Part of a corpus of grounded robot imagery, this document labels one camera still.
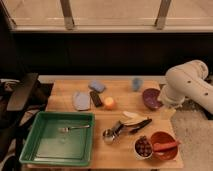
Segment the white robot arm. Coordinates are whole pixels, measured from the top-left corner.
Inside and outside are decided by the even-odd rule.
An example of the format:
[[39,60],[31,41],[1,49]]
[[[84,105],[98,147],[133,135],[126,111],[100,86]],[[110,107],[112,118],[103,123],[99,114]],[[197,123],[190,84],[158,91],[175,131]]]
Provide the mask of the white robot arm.
[[208,120],[213,120],[213,85],[205,81],[208,74],[201,60],[176,65],[167,70],[158,99],[168,108],[178,108],[188,97],[203,108]]

